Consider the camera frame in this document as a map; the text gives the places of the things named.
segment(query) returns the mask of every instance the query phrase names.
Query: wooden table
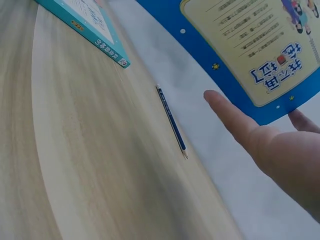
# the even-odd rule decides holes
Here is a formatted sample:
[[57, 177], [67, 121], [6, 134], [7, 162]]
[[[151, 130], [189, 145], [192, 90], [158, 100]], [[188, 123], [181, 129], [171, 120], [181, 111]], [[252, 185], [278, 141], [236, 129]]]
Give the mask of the wooden table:
[[0, 0], [0, 239], [242, 239], [102, 5], [126, 70], [33, 0]]

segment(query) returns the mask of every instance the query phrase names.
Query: teal book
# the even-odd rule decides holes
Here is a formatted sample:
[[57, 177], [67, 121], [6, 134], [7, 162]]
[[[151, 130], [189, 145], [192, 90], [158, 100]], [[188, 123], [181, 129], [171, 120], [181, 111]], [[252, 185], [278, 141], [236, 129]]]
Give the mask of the teal book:
[[35, 0], [123, 68], [130, 60], [104, 9], [94, 0]]

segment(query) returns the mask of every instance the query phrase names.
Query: blue book cover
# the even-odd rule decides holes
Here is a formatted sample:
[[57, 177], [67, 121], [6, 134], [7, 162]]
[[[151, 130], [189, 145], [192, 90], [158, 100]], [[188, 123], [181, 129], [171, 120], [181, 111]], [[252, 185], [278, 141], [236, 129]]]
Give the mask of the blue book cover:
[[129, 58], [113, 24], [94, 0], [35, 0], [85, 37], [123, 68]]
[[260, 125], [320, 90], [320, 6], [314, 0], [137, 1]]

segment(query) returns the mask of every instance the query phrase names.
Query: blue pencil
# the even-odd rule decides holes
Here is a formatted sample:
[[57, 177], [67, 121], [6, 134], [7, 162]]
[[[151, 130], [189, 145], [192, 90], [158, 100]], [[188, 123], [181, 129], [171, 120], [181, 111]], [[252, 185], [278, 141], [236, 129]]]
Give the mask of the blue pencil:
[[184, 155], [184, 157], [186, 157], [188, 159], [188, 153], [187, 153], [187, 148], [186, 148], [186, 145], [180, 135], [180, 132], [179, 132], [179, 129], [177, 127], [177, 124], [174, 120], [174, 117], [172, 116], [172, 113], [170, 111], [170, 108], [168, 106], [168, 102], [165, 98], [165, 95], [164, 95], [164, 92], [162, 91], [161, 87], [159, 84], [156, 85], [156, 89], [158, 91], [158, 94], [159, 94], [159, 97], [161, 99], [161, 102], [163, 104], [163, 107], [164, 107], [164, 110], [166, 112], [166, 115], [168, 116], [168, 119], [170, 121], [170, 124], [171, 124], [171, 127], [172, 127], [172, 130], [174, 132], [174, 135], [179, 143], [179, 146], [180, 146], [180, 149]]

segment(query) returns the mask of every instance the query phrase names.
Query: finger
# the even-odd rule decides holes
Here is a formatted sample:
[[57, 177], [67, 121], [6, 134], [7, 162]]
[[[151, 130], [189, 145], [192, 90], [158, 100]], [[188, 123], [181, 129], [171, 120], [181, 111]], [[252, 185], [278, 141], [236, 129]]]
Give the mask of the finger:
[[251, 151], [250, 135], [259, 125], [218, 92], [207, 90], [203, 96], [235, 140]]
[[320, 134], [320, 128], [316, 124], [314, 124], [313, 121], [307, 118], [302, 112], [300, 112], [298, 109], [290, 112], [288, 116], [292, 125], [298, 131], [305, 131], [305, 132]]

